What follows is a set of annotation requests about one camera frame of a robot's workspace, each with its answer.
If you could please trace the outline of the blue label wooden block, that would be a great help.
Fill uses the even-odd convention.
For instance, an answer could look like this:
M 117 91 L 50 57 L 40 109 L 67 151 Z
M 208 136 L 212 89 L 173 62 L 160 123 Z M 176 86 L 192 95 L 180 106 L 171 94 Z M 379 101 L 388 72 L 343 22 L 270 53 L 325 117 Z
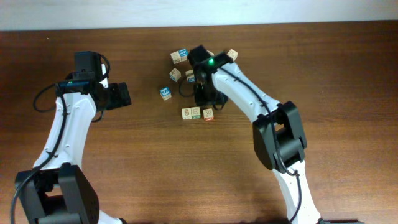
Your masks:
M 187 79 L 188 83 L 195 83 L 196 82 L 193 70 L 186 71 L 185 75 L 186 75 L 186 79 Z

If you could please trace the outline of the yellow letter wooden block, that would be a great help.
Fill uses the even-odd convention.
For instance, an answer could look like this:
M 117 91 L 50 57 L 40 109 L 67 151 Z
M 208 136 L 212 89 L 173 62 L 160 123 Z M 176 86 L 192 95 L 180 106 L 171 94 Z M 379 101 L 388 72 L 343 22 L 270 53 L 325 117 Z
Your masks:
M 182 108 L 182 119 L 192 119 L 192 109 L 191 108 Z

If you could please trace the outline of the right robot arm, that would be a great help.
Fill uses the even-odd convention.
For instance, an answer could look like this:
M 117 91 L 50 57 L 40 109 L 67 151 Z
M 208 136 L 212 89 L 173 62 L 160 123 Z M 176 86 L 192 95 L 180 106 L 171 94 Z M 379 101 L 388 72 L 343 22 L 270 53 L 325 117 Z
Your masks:
M 321 215 L 305 173 L 307 139 L 298 108 L 264 93 L 224 52 L 210 55 L 199 45 L 189 51 L 188 61 L 206 100 L 227 97 L 252 123 L 254 151 L 279 183 L 289 223 L 318 223 Z

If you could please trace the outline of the red label wooden block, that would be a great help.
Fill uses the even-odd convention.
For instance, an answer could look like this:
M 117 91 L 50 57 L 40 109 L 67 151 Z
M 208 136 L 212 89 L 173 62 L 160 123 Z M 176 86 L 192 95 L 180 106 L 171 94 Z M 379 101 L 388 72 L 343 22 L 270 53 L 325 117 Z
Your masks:
M 211 108 L 203 110 L 203 118 L 205 121 L 214 120 L 213 110 Z

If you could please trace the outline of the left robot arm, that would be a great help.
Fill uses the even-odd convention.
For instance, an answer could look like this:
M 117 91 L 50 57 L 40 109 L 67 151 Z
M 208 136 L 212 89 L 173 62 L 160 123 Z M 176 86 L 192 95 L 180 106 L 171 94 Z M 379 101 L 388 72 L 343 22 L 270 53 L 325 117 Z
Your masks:
M 104 55 L 77 52 L 74 61 L 74 71 L 52 84 L 55 117 L 44 149 L 31 170 L 16 175 L 11 223 L 17 203 L 29 223 L 125 223 L 101 210 L 81 167 L 89 127 L 102 119 L 96 115 L 129 106 L 129 91 L 125 83 L 109 83 Z

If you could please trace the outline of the green label wooden block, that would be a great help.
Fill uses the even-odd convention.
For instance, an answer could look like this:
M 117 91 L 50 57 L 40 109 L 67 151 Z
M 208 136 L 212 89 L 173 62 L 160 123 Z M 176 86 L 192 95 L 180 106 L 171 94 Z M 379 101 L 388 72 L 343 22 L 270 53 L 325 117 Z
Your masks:
M 200 107 L 191 107 L 191 116 L 192 116 L 192 119 L 200 119 L 201 118 Z

